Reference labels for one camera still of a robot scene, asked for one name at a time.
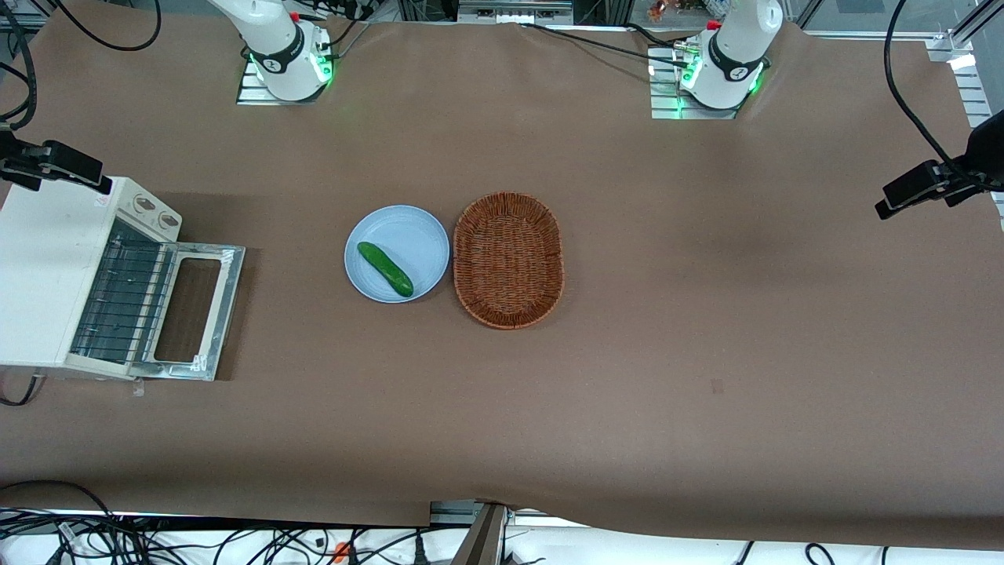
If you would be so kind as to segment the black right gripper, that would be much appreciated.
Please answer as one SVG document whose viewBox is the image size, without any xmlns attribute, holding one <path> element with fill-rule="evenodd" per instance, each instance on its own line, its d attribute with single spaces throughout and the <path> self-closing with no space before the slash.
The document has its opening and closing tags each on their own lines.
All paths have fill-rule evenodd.
<svg viewBox="0 0 1004 565">
<path fill-rule="evenodd" d="M 45 179 L 41 158 L 47 154 L 45 144 L 19 140 L 9 129 L 1 131 L 1 176 L 19 186 L 37 191 Z"/>
</svg>

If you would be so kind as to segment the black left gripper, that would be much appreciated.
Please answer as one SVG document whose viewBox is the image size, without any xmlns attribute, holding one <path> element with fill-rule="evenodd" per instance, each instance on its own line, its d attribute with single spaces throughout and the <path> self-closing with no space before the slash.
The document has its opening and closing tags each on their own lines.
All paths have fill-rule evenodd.
<svg viewBox="0 0 1004 565">
<path fill-rule="evenodd" d="M 944 203 L 957 206 L 982 193 L 1001 193 L 1003 185 L 1003 111 L 976 126 L 966 150 L 949 165 Z"/>
</svg>

